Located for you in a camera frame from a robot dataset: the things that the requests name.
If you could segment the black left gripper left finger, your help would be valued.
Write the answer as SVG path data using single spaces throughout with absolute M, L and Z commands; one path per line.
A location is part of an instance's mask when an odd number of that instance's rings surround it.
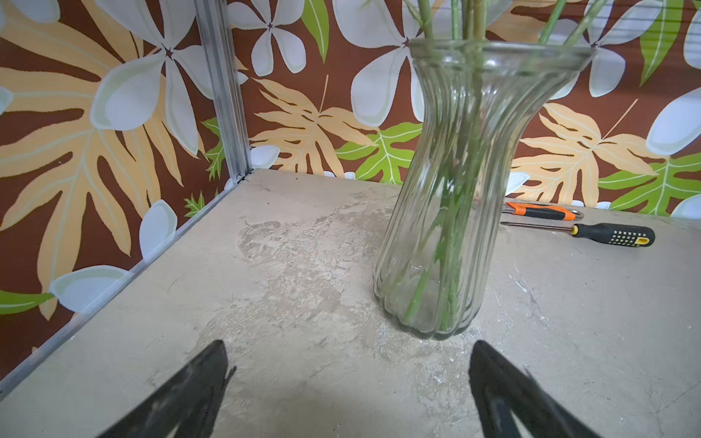
M 212 341 L 102 437 L 209 437 L 236 367 L 224 341 Z

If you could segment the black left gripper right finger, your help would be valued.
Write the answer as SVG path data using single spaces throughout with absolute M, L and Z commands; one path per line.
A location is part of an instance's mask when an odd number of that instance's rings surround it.
M 473 347 L 468 375 L 485 437 L 520 437 L 517 422 L 533 437 L 598 435 L 483 339 Z

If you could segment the clear ribbed glass vase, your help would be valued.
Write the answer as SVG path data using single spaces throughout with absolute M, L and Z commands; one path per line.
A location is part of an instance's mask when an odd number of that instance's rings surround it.
M 414 40 L 425 120 L 374 270 L 394 325 L 442 341 L 478 314 L 510 166 L 540 108 L 593 58 L 590 47 Z

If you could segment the orange black adjustable wrench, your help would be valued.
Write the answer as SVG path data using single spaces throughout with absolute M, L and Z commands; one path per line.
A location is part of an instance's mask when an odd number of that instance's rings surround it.
M 584 213 L 579 210 L 555 204 L 506 202 L 502 213 L 555 221 L 578 221 L 584 218 Z

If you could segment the black yellow screwdriver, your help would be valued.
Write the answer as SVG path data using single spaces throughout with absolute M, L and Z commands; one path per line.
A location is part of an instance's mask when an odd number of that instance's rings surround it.
M 655 231 L 652 228 L 629 226 L 629 224 L 600 223 L 551 226 L 550 224 L 526 224 L 507 221 L 503 221 L 501 224 L 503 226 L 564 232 L 575 238 L 585 238 L 612 246 L 649 247 L 655 242 Z

